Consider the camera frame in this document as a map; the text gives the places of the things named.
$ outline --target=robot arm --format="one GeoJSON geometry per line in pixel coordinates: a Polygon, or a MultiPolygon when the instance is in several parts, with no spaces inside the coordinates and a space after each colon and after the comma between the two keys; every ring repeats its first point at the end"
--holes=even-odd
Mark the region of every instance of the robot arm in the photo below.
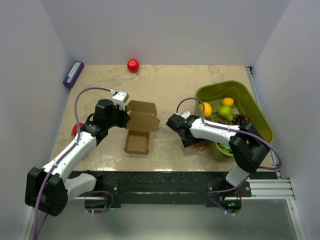
{"type": "MultiPolygon", "coordinates": [[[[204,122],[217,127],[242,130],[261,137],[250,123],[246,123],[240,127],[237,125],[228,126],[207,120],[204,120],[204,122]]],[[[255,173],[270,150],[255,138],[241,133],[207,126],[199,116],[191,115],[189,111],[183,112],[182,114],[173,114],[166,124],[178,133],[185,148],[203,142],[204,140],[230,146],[236,165],[226,176],[225,180],[227,184],[229,184],[229,186],[225,186],[226,188],[238,186],[250,174],[255,173]]]]}
{"type": "Polygon", "coordinates": [[[92,191],[100,184],[100,178],[94,172],[82,173],[73,179],[68,179],[78,163],[91,152],[107,135],[112,127],[125,128],[130,120],[126,109],[128,93],[114,92],[109,99],[101,99],[95,106],[85,124],[81,127],[79,142],[59,164],[56,161],[70,149],[74,140],[51,162],[41,169],[32,168],[26,181],[25,203],[34,207],[40,190],[40,186],[50,169],[55,166],[41,195],[39,210],[52,216],[59,215],[65,208],[68,200],[83,193],[92,191]]]}

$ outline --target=plastic tub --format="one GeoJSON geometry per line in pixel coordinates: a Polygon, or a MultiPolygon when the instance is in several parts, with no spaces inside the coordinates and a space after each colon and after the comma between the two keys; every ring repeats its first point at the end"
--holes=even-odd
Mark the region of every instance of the plastic tub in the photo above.
{"type": "MultiPolygon", "coordinates": [[[[245,85],[238,81],[224,81],[220,83],[210,84],[199,88],[195,97],[203,102],[207,102],[212,107],[212,115],[206,119],[211,122],[223,122],[229,123],[224,118],[220,117],[217,113],[218,108],[221,106],[222,100],[224,98],[234,99],[234,104],[232,106],[233,115],[242,114],[249,118],[250,123],[256,128],[256,130],[261,134],[261,136],[268,142],[272,143],[274,140],[274,133],[266,120],[261,109],[257,105],[253,96],[247,89],[245,85]]],[[[198,102],[195,104],[195,112],[197,115],[201,113],[200,105],[198,102]]],[[[215,154],[216,160],[221,160],[223,157],[230,158],[231,154],[227,154],[222,151],[217,143],[212,145],[213,152],[218,151],[215,154]]]]}

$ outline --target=green pear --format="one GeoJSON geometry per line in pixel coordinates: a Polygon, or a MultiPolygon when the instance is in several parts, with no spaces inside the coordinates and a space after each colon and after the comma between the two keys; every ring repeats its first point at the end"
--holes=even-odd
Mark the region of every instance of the green pear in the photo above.
{"type": "Polygon", "coordinates": [[[232,114],[232,109],[228,105],[222,105],[221,107],[219,107],[218,115],[224,119],[227,119],[230,122],[234,119],[234,116],[232,114]]]}

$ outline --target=table top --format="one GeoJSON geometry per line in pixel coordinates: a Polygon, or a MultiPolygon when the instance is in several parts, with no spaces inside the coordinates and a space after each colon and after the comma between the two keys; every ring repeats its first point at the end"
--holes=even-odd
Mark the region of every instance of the table top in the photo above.
{"type": "MultiPolygon", "coordinates": [[[[102,87],[129,93],[129,100],[152,102],[160,119],[159,131],[150,133],[149,154],[126,153],[128,130],[113,127],[108,136],[75,168],[77,171],[229,171],[235,164],[233,158],[216,161],[211,149],[200,151],[195,146],[183,148],[179,136],[166,126],[175,113],[178,103],[194,97],[205,85],[235,80],[252,91],[246,68],[229,65],[141,65],[139,72],[131,73],[126,65],[86,65],[72,88],[53,151],[57,156],[73,139],[71,131],[76,124],[74,102],[78,93],[90,87],[102,87]]],[[[112,95],[103,90],[89,90],[78,101],[80,122],[94,112],[100,99],[112,95]]],[[[195,101],[186,101],[180,112],[194,112],[195,101]]],[[[262,166],[272,166],[270,156],[262,166]]]]}

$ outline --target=cardboard box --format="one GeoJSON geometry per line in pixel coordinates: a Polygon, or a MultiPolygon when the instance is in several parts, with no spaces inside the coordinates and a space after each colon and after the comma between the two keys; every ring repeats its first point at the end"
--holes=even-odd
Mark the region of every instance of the cardboard box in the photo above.
{"type": "Polygon", "coordinates": [[[131,100],[127,105],[130,117],[124,151],[128,154],[148,154],[150,132],[159,130],[157,107],[153,102],[131,100]]]}

